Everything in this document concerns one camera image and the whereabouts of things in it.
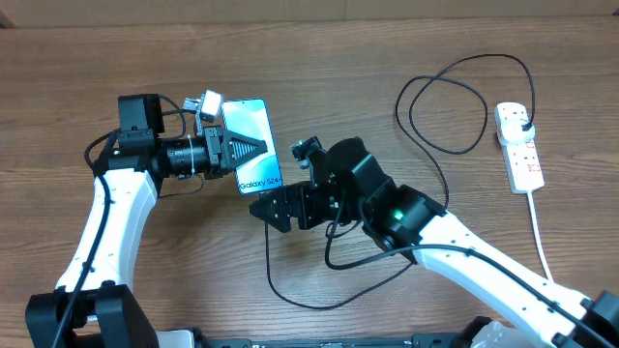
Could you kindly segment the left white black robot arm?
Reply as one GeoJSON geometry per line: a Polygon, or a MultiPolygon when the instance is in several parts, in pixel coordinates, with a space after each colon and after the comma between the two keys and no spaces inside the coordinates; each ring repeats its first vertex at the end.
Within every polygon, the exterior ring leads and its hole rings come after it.
{"type": "Polygon", "coordinates": [[[168,177],[201,181],[260,173],[275,150],[262,100],[224,101],[207,91],[172,111],[194,133],[164,136],[161,94],[122,96],[120,126],[96,143],[92,209],[67,270],[51,293],[34,295],[25,322],[37,347],[204,347],[197,329],[158,332],[133,295],[146,220],[168,177]]]}

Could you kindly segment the blue Galaxy smartphone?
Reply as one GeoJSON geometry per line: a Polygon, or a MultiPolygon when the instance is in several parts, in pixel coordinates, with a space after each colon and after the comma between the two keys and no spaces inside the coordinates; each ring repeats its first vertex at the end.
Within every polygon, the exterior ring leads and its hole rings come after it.
{"type": "Polygon", "coordinates": [[[280,163],[262,99],[225,101],[222,105],[225,128],[230,131],[238,190],[243,195],[279,188],[283,185],[280,163]]]}

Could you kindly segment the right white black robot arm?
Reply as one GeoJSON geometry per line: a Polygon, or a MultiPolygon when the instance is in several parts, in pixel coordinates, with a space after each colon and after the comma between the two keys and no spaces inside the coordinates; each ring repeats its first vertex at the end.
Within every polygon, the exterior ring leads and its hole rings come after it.
{"type": "Polygon", "coordinates": [[[530,271],[483,241],[442,204],[406,185],[397,186],[359,137],[328,150],[316,138],[291,152],[310,178],[275,188],[250,205],[251,214],[286,233],[296,218],[302,230],[329,222],[360,221],[381,253],[400,254],[477,297],[511,322],[536,347],[615,347],[618,299],[597,300],[530,271]]]}

